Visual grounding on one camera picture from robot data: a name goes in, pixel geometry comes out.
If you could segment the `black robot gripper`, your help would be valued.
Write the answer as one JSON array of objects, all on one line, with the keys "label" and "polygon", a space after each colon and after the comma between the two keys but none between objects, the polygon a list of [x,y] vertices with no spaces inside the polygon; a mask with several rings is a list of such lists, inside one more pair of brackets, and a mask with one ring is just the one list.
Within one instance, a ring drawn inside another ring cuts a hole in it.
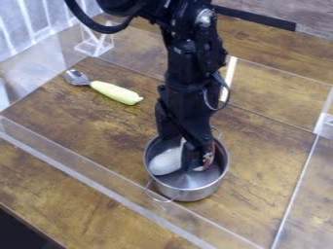
[{"label": "black robot gripper", "polygon": [[219,83],[208,79],[199,85],[183,85],[179,80],[167,79],[157,92],[157,134],[164,140],[183,137],[180,168],[185,172],[204,171],[214,162],[215,147],[196,148],[191,143],[212,142],[210,118],[218,104]]}]

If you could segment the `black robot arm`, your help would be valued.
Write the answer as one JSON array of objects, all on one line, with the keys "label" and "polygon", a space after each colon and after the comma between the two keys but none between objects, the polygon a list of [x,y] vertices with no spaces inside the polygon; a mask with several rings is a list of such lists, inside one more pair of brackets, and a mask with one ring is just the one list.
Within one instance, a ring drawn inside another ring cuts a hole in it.
[{"label": "black robot arm", "polygon": [[203,171],[214,162],[210,118],[219,109],[219,68],[227,55],[216,32],[212,0],[96,1],[107,14],[124,18],[115,31],[136,17],[160,27],[167,70],[155,107],[157,133],[164,140],[184,139],[180,164]]}]

